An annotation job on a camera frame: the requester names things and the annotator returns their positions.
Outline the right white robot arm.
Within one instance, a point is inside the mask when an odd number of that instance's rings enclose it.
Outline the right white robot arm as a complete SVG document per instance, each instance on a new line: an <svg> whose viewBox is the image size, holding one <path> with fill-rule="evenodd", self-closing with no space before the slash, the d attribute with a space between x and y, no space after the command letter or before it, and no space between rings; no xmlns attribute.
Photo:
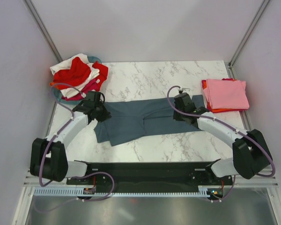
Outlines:
<svg viewBox="0 0 281 225"><path fill-rule="evenodd" d="M231 158L219 159L209 165L210 170L205 172L209 184L217 184L228 175L240 175L248 180L256 175L267 176L262 170L273 165L273 158L260 131L238 129L217 119L207 108L196 107L189 94L183 91L174 97L173 109L175 120L212 134L232 149Z"/></svg>

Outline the grey-blue t shirt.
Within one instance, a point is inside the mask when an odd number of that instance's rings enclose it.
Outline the grey-blue t shirt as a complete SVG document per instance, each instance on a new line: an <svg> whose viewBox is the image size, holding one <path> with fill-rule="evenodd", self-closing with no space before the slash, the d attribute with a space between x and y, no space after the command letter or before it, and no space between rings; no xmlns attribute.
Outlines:
<svg viewBox="0 0 281 225"><path fill-rule="evenodd" d="M185 121L174 120L174 110L166 98L106 102L105 107L111 118L94 128L98 143L110 142L111 146L116 146L143 136L199 131Z"/></svg>

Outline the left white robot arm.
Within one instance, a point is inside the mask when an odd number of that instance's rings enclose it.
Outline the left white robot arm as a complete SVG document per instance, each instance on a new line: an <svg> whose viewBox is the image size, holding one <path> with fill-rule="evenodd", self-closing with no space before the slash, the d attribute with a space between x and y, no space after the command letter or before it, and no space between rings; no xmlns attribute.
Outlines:
<svg viewBox="0 0 281 225"><path fill-rule="evenodd" d="M86 97L70 111L70 119L55 133L32 143L30 174L39 178L42 187L52 181L61 182L65 178L77 178L82 184L93 180L93 172L87 164L68 161L66 149L78 133L93 120L103 122L111 118L107 111L105 96L101 92L89 91Z"/></svg>

